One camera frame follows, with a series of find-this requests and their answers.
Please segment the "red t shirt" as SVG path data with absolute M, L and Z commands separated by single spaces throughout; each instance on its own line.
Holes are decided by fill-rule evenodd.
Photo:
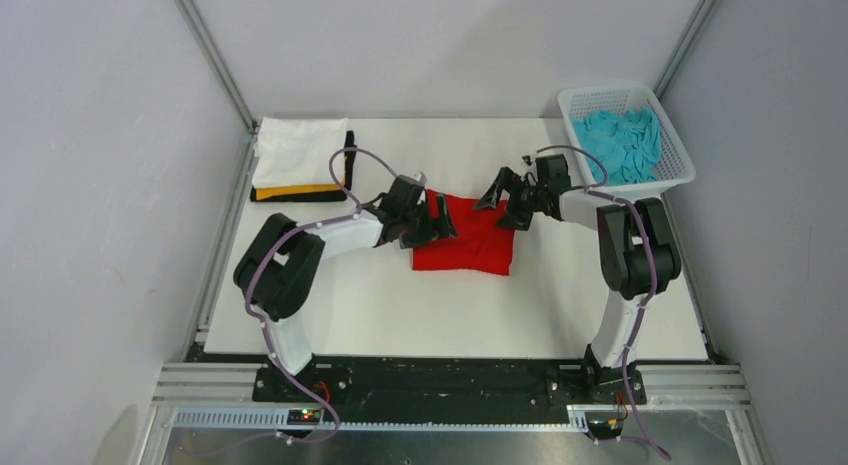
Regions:
M 494 210 L 474 210 L 477 200 L 446 195 L 446 204 L 458 236 L 440 239 L 412 252 L 414 271 L 473 270 L 509 276 L 515 231 L 499 228 L 506 200 Z

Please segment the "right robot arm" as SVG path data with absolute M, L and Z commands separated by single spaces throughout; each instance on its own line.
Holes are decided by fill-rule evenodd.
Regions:
M 498 227 L 526 231 L 537 214 L 565 221 L 568 201 L 585 198 L 594 204 L 593 228 L 608 300 L 599 330 L 586 347 L 580 384 L 588 399 L 602 403 L 633 378 L 647 308 L 680 276 L 682 258 L 661 199 L 630 201 L 601 191 L 599 184 L 575 185 L 562 151 L 551 146 L 524 156 L 527 169 L 522 174 L 501 168 L 474 207 L 495 210 L 504 201 Z

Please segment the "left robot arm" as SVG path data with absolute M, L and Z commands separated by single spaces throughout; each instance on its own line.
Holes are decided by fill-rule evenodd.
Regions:
M 281 369 L 277 388 L 292 401 L 314 391 L 316 376 L 305 367 L 314 352 L 300 311 L 324 261 L 390 243 L 418 249 L 458 235 L 446 195 L 406 175 L 347 215 L 310 223 L 282 213 L 269 216 L 238 262 L 233 281 L 245 311 L 259 322 L 271 361 Z

